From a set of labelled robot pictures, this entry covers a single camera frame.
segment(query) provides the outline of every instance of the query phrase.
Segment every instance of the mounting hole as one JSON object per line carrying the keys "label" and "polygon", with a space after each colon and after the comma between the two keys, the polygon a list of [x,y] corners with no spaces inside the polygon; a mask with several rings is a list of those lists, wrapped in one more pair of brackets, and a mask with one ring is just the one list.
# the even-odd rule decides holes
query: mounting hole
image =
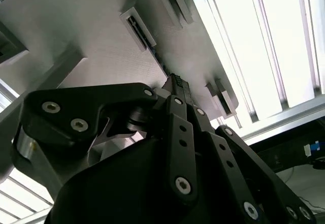
{"label": "mounting hole", "polygon": [[183,131],[183,132],[186,132],[186,128],[184,126],[179,126],[179,128]]}
{"label": "mounting hole", "polygon": [[147,89],[144,90],[144,93],[148,96],[152,96],[152,92]]}
{"label": "mounting hole", "polygon": [[227,161],[227,165],[228,165],[230,168],[234,167],[234,164],[232,164],[230,161]]}
{"label": "mounting hole", "polygon": [[175,98],[174,100],[179,105],[182,105],[183,104],[183,102],[179,98]]}
{"label": "mounting hole", "polygon": [[300,209],[301,213],[304,215],[304,217],[306,217],[308,220],[311,220],[311,216],[305,208],[299,207],[299,209]]}
{"label": "mounting hole", "polygon": [[225,147],[222,144],[219,144],[219,146],[222,150],[225,150]]}
{"label": "mounting hole", "polygon": [[183,147],[187,146],[187,143],[184,140],[180,140],[179,141],[180,145],[182,145]]}
{"label": "mounting hole", "polygon": [[291,207],[287,206],[286,209],[287,209],[287,211],[289,212],[289,214],[290,214],[294,219],[298,220],[298,216],[297,216],[297,214],[295,213],[294,210],[291,209]]}
{"label": "mounting hole", "polygon": [[244,203],[244,209],[250,218],[252,218],[253,220],[258,219],[258,211],[250,202]]}
{"label": "mounting hole", "polygon": [[52,114],[58,113],[61,110],[60,106],[57,103],[51,101],[44,102],[42,104],[42,109],[45,112],[52,113]]}

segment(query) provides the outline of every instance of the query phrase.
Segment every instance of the metal cylinder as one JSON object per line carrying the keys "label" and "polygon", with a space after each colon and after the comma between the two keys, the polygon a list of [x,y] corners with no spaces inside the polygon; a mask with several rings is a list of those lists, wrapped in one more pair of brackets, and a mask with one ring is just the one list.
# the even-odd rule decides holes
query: metal cylinder
{"label": "metal cylinder", "polygon": [[17,150],[26,159],[31,159],[35,148],[35,140],[28,136],[21,127],[17,139]]}

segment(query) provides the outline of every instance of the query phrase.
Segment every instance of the bolt head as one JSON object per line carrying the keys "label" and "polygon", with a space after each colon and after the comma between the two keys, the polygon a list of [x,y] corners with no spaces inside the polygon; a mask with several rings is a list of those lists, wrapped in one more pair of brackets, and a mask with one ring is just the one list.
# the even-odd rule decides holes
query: bolt head
{"label": "bolt head", "polygon": [[42,104],[42,109],[43,111],[51,114],[58,113],[61,110],[57,103],[51,101],[44,102]]}
{"label": "bolt head", "polygon": [[191,192],[191,185],[183,177],[176,178],[175,185],[177,189],[184,195],[187,195]]}
{"label": "bolt head", "polygon": [[197,112],[198,112],[201,116],[204,116],[204,111],[201,110],[200,108],[197,108]]}
{"label": "bolt head", "polygon": [[183,104],[183,102],[179,98],[175,98],[175,102],[177,104],[179,104],[179,105],[182,105]]}
{"label": "bolt head", "polygon": [[151,91],[147,90],[147,89],[144,90],[144,93],[146,95],[148,95],[148,96],[152,96],[153,95],[153,93]]}
{"label": "bolt head", "polygon": [[73,130],[84,132],[88,129],[88,123],[80,118],[73,119],[70,123]]}
{"label": "bolt head", "polygon": [[233,134],[233,132],[230,129],[225,128],[224,130],[230,136]]}

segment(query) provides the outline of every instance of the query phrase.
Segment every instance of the metal beam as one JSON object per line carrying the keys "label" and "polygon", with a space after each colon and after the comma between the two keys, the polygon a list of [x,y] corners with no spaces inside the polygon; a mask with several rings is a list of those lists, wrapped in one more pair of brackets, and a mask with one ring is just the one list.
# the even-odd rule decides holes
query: metal beam
{"label": "metal beam", "polygon": [[10,181],[12,181],[14,184],[20,186],[21,188],[23,188],[24,190],[26,190],[27,192],[29,192],[30,194],[34,195],[36,198],[38,198],[39,200],[45,202],[46,204],[48,204],[49,206],[53,206],[53,204],[49,201],[47,201],[46,199],[44,199],[42,196],[38,195],[37,193],[35,193],[34,191],[32,191],[31,189],[29,189],[28,187],[26,187],[24,184],[18,182],[16,179],[12,178],[11,176],[8,176],[8,179]]}
{"label": "metal beam", "polygon": [[10,213],[9,211],[7,211],[7,210],[5,210],[5,209],[3,209],[1,207],[0,207],[0,211],[3,212],[4,214],[7,214],[7,215],[17,219],[17,220],[20,220],[20,218],[17,215],[14,215],[13,213]]}
{"label": "metal beam", "polygon": [[45,220],[47,214],[50,212],[51,208],[42,210],[40,212],[37,212],[33,215],[30,215],[26,218],[20,219],[12,224],[37,224],[43,220]]}
{"label": "metal beam", "polygon": [[32,91],[57,88],[68,74],[84,59],[82,53],[72,47],[67,48],[50,70],[30,86],[19,98],[0,114],[0,183],[13,169],[11,160],[12,140],[19,125],[19,112],[24,98]]}
{"label": "metal beam", "polygon": [[37,211],[33,210],[32,208],[30,208],[29,206],[25,205],[24,203],[20,202],[19,200],[15,199],[14,197],[6,194],[5,192],[1,191],[0,190],[0,195],[3,195],[5,196],[6,198],[8,198],[9,200],[17,203],[18,205],[21,205],[22,207],[26,208],[27,210],[33,212],[33,213],[36,213]]}

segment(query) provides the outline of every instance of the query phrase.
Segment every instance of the white ceiling panel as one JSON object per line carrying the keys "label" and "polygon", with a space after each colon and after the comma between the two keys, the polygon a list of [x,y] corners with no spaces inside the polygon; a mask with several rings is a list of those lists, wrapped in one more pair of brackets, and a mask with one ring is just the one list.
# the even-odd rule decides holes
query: white ceiling panel
{"label": "white ceiling panel", "polygon": [[263,0],[288,105],[314,98],[299,0]]}

